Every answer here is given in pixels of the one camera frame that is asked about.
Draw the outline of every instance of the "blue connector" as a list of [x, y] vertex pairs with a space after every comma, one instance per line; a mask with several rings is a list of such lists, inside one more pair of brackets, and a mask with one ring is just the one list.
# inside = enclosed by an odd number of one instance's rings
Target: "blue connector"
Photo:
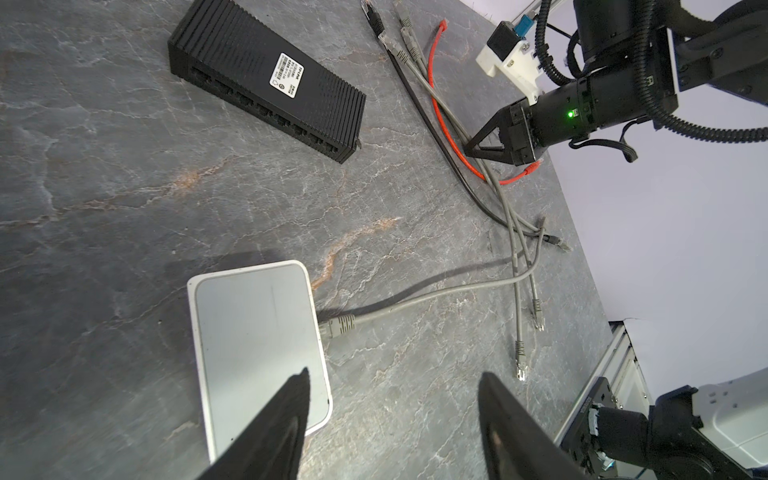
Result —
[[523, 38], [525, 37], [525, 34], [528, 33], [528, 30], [531, 29], [531, 26], [533, 26], [531, 17], [523, 15], [523, 18], [520, 19], [520, 23], [515, 27], [515, 33], [518, 34], [518, 37]]

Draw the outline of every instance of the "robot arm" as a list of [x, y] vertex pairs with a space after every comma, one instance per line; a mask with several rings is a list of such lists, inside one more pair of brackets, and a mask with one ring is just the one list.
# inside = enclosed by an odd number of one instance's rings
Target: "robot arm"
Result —
[[[662, 5], [654, 15], [636, 16], [657, 2]], [[637, 155], [624, 142], [589, 141], [589, 135], [649, 117], [657, 129], [667, 127], [700, 140], [768, 141], [768, 128], [725, 131], [671, 115], [677, 108], [677, 92], [702, 84], [768, 104], [765, 2], [743, 0], [714, 22], [693, 17], [680, 7], [679, 0], [574, 0], [574, 9], [586, 59], [584, 74], [566, 78], [561, 87], [543, 94], [536, 85], [541, 76], [537, 64], [544, 62], [554, 69], [546, 44], [543, 52], [537, 52], [542, 55], [535, 58], [530, 42], [514, 25], [502, 22], [496, 28], [477, 62], [488, 75], [504, 73], [525, 98], [502, 108], [465, 145], [467, 155], [522, 165], [538, 160], [547, 147], [570, 140], [573, 148], [589, 144], [617, 148], [633, 161]], [[543, 43], [540, 40], [537, 38], [536, 45]], [[642, 55], [637, 54], [638, 43], [647, 46]], [[496, 128], [503, 147], [479, 147]]]
[[650, 415], [602, 405], [590, 411], [597, 450], [659, 480], [742, 480], [768, 464], [768, 369], [659, 397]]

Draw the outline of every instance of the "marble table surface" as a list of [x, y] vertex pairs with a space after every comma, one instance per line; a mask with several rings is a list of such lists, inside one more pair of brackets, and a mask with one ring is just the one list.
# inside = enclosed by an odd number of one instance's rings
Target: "marble table surface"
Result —
[[[511, 274], [505, 231], [446, 165], [357, 0], [239, 1], [368, 96], [362, 149], [344, 165], [170, 73], [166, 41], [190, 3], [4, 2], [6, 478], [206, 468], [185, 289], [194, 275], [298, 259], [322, 317]], [[395, 34], [391, 3], [377, 5]], [[458, 0], [409, 5], [422, 43], [449, 20], [435, 78], [470, 129], [520, 97], [475, 65], [494, 25]], [[558, 429], [611, 334], [552, 166], [508, 189], [574, 246], [543, 252], [548, 328], [527, 327], [528, 380], [515, 378], [510, 289], [364, 326], [326, 346], [334, 412], [306, 440], [301, 478], [484, 478], [486, 370], [547, 433]]]

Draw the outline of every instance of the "white router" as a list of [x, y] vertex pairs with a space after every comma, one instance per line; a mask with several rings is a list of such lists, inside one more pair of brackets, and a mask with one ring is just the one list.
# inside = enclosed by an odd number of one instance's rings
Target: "white router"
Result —
[[211, 463], [291, 375], [310, 371], [309, 435], [333, 410], [310, 276], [297, 260], [187, 283]]

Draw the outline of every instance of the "black network switch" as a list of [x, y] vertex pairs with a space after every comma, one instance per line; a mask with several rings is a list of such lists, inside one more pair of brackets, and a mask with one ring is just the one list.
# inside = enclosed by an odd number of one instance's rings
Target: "black network switch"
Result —
[[343, 163], [366, 96], [231, 0], [195, 0], [168, 39], [170, 71]]

